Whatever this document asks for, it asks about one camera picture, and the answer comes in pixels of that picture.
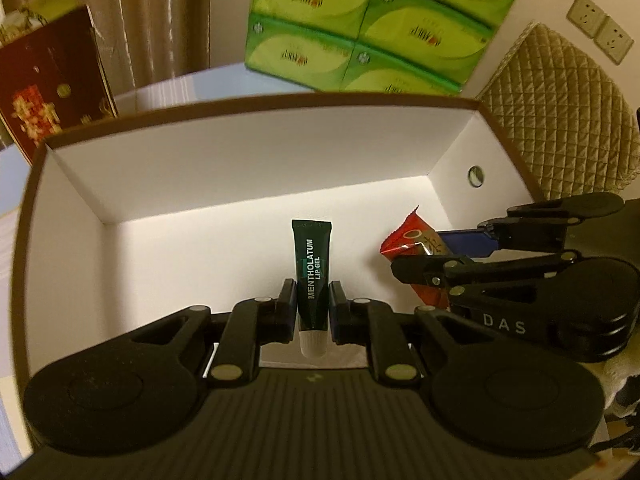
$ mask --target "beige curtain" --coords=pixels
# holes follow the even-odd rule
[[[3,1],[9,12],[29,0]],[[208,68],[210,0],[81,1],[114,94]]]

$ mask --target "red snack wrapper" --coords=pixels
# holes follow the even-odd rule
[[[380,254],[391,261],[400,254],[449,254],[440,235],[418,216],[418,208],[392,232],[380,246]],[[424,304],[447,309],[449,302],[442,289],[427,285],[412,285]]]

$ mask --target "box wall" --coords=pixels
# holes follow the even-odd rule
[[[56,153],[98,217],[114,223],[424,175],[472,114],[411,106],[261,111],[141,128]]]
[[[437,162],[429,178],[454,229],[475,228],[479,221],[506,214],[513,205],[534,202],[518,170],[504,153],[494,131],[476,112]],[[468,170],[480,166],[485,181],[468,182]]]
[[[416,206],[439,229],[451,224],[428,177],[385,180],[155,216],[117,226],[111,305],[117,333],[189,306],[229,312],[246,298],[275,297],[295,278],[292,219],[331,221],[330,277],[350,297],[411,312],[417,297],[390,273],[382,241]]]
[[[26,268],[25,328],[29,372],[107,339],[102,301],[103,225],[46,158]],[[73,333],[74,338],[60,337]]]

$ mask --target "wall outlet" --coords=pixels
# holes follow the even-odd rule
[[[567,13],[567,19],[587,36],[593,38],[607,14],[591,0],[575,0]]]
[[[625,59],[626,54],[634,44],[634,40],[622,27],[613,21],[611,16],[606,17],[594,41],[616,65],[619,65]]]

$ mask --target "lip gel tube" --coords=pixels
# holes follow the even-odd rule
[[[292,220],[296,246],[300,350],[307,358],[326,352],[329,314],[331,222]]]

